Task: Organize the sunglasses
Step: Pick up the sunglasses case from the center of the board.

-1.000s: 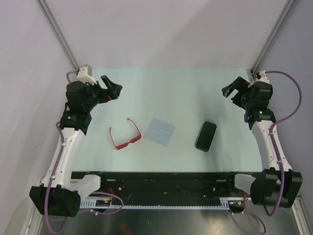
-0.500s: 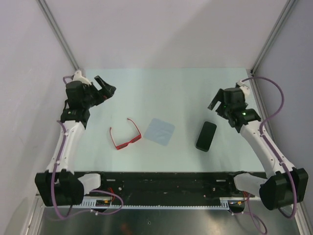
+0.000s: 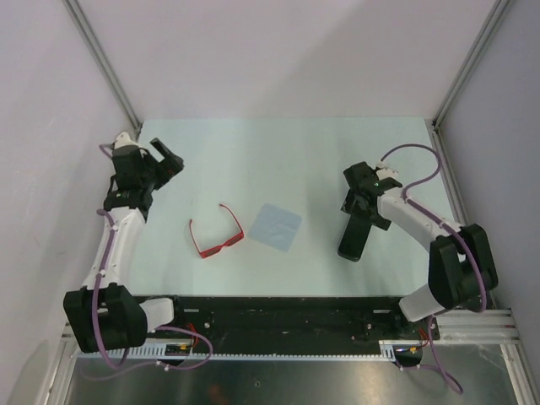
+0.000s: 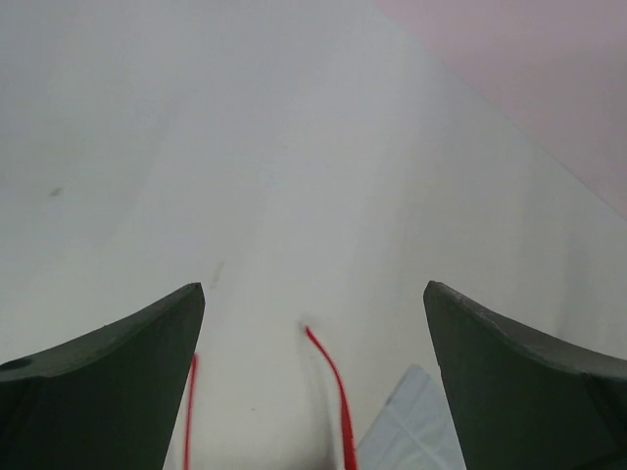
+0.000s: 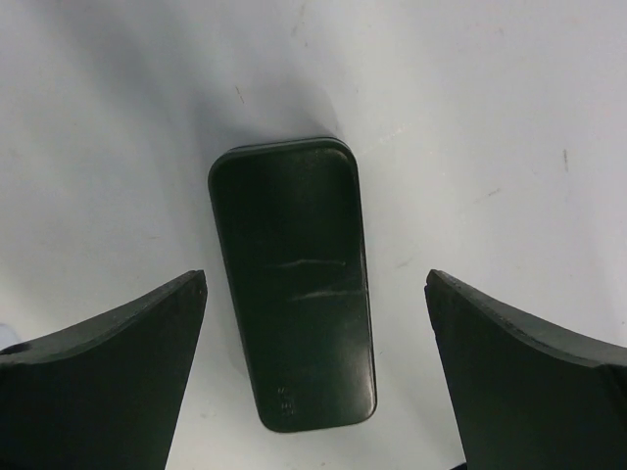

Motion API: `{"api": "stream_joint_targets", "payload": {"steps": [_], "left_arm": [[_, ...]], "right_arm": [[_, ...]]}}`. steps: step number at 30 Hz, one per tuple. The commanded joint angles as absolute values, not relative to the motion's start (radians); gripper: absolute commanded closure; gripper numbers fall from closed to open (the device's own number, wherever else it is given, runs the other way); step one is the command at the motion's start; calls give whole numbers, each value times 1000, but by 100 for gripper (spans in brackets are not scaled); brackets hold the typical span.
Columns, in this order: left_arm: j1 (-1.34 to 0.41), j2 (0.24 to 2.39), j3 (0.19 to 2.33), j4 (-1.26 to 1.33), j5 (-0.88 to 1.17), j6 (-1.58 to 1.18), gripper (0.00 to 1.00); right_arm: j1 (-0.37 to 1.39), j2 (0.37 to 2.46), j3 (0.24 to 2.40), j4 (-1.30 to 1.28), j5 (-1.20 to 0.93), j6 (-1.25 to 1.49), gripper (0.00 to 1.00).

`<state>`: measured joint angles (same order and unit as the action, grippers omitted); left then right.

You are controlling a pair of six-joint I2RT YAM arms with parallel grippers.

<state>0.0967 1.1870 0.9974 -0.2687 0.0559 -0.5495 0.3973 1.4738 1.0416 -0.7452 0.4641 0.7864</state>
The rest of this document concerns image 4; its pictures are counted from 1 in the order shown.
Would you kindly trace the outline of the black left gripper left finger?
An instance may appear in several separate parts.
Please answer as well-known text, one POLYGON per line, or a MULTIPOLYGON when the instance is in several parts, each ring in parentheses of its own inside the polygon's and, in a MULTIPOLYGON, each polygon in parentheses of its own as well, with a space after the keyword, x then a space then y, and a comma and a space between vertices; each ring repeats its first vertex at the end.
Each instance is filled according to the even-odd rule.
POLYGON ((2 364, 2 468, 163 468, 203 316, 203 289, 187 284, 2 364))

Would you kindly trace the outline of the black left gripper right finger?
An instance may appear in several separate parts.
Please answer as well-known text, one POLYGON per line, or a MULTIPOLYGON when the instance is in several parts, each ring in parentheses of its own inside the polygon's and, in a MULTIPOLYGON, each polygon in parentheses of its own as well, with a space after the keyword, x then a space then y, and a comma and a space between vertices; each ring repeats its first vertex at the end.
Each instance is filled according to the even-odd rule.
POLYGON ((423 293, 469 469, 623 469, 626 362, 493 312, 444 283, 423 293))

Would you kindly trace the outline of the light blue cleaning cloth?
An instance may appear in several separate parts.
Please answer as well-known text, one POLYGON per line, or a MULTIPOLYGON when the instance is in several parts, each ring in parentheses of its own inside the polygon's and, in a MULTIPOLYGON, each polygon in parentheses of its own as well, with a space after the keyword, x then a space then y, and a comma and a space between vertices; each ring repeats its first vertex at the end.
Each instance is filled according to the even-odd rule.
POLYGON ((464 459, 441 386, 411 365, 358 446, 361 469, 463 470, 464 459))

